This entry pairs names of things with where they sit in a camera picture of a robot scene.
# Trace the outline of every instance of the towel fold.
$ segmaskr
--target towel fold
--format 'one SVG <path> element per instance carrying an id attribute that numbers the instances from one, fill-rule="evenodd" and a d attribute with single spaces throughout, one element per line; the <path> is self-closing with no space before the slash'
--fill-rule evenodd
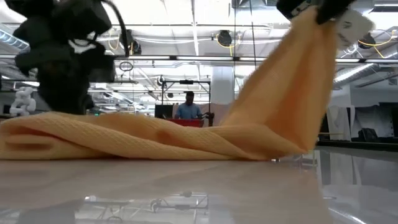
<path id="1" fill-rule="evenodd" d="M 311 8 L 251 75 L 220 126 L 106 114 L 44 113 L 0 125 L 0 159 L 269 160 L 314 147 L 335 73 L 334 23 Z"/>

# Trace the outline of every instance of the duct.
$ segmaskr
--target duct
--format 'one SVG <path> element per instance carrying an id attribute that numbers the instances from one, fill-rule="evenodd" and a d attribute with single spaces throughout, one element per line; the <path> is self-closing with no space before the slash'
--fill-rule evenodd
<path id="1" fill-rule="evenodd" d="M 362 83 L 360 85 L 356 85 L 355 87 L 356 88 L 362 88 L 362 87 L 366 87 L 366 86 L 373 85 L 373 84 L 376 84 L 376 83 L 379 83 L 379 82 L 383 82 L 383 81 L 386 81 L 386 80 L 389 80 L 389 79 L 395 78 L 395 77 L 398 77 L 398 74 L 390 73 L 390 74 L 386 75 L 385 77 L 379 77 L 377 79 L 368 81 L 366 83 Z"/>
<path id="2" fill-rule="evenodd" d="M 231 0 L 231 7 L 237 12 L 250 11 L 250 4 L 253 10 L 269 9 L 276 7 L 276 0 Z"/>
<path id="3" fill-rule="evenodd" d="M 22 75 L 20 71 L 13 69 L 8 66 L 0 66 L 0 74 L 6 75 L 8 78 L 16 78 L 21 80 L 26 80 L 26 76 Z"/>
<path id="4" fill-rule="evenodd" d="M 398 45 L 394 45 L 386 50 L 381 51 L 384 58 L 397 58 Z M 361 78 L 373 75 L 381 70 L 381 66 L 377 63 L 368 63 L 354 68 L 344 69 L 337 72 L 333 87 L 338 88 L 349 84 Z"/>
<path id="5" fill-rule="evenodd" d="M 19 50 L 29 50 L 29 44 L 14 37 L 10 34 L 11 32 L 7 31 L 7 28 L 4 25 L 0 24 L 0 41 L 13 46 Z"/>

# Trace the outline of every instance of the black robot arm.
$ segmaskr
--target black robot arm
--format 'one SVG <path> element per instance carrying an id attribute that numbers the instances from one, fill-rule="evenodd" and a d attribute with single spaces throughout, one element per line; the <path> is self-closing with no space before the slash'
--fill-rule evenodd
<path id="1" fill-rule="evenodd" d="M 96 41 L 112 28 L 103 2 L 116 13 L 125 53 L 121 56 L 127 58 L 131 43 L 126 26 L 109 0 L 6 0 L 10 9 L 27 18 L 13 33 L 30 45 L 30 51 L 16 56 L 16 66 L 27 76 L 37 69 L 39 95 L 54 111 L 85 114 L 92 106 L 89 82 L 114 80 L 115 56 L 105 55 L 105 47 Z M 92 33 L 94 39 L 88 39 Z M 75 40 L 87 40 L 95 48 L 77 54 L 70 45 Z"/>

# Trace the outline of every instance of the person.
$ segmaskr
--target person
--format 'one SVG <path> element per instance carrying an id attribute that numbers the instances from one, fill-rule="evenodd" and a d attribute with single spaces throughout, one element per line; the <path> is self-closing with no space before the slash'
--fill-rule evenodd
<path id="1" fill-rule="evenodd" d="M 193 103 L 195 95 L 188 91 L 185 96 L 185 103 L 178 106 L 175 119 L 201 119 L 202 115 L 198 105 Z"/>

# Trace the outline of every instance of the white curtain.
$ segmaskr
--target white curtain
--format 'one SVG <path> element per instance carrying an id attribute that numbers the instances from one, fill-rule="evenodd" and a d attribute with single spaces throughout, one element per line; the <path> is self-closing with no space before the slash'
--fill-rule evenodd
<path id="1" fill-rule="evenodd" d="M 394 137 L 391 110 L 380 106 L 356 108 L 352 137 L 357 138 L 362 128 L 374 129 L 378 137 Z"/>
<path id="2" fill-rule="evenodd" d="M 348 120 L 347 108 L 331 106 L 326 112 L 328 119 L 330 140 L 350 141 L 350 123 Z"/>

